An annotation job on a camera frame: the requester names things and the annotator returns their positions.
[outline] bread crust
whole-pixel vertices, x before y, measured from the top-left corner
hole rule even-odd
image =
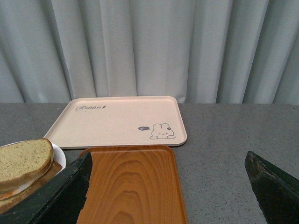
[[[47,142],[48,146],[50,147],[50,156],[45,160],[44,164],[39,169],[34,170],[32,172],[25,173],[18,178],[0,182],[0,192],[15,189],[20,185],[24,184],[27,180],[36,180],[41,176],[43,176],[50,169],[54,158],[54,150],[53,150],[52,143],[48,139],[38,139],[38,140],[43,140]]]

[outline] gray curtain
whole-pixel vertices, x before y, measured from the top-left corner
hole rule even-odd
[[[0,0],[0,102],[299,105],[298,0]]]

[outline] cartoon bunny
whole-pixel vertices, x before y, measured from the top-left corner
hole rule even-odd
[[[174,139],[172,129],[169,124],[154,124],[150,139]]]

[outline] sandwich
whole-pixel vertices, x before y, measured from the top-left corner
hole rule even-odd
[[[61,169],[47,139],[0,147],[0,214],[43,186]]]

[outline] dark green object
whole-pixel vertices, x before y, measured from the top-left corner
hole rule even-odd
[[[0,224],[75,224],[92,170],[85,153],[33,194],[0,215]]]
[[[299,180],[250,151],[245,168],[267,223],[299,224]]]

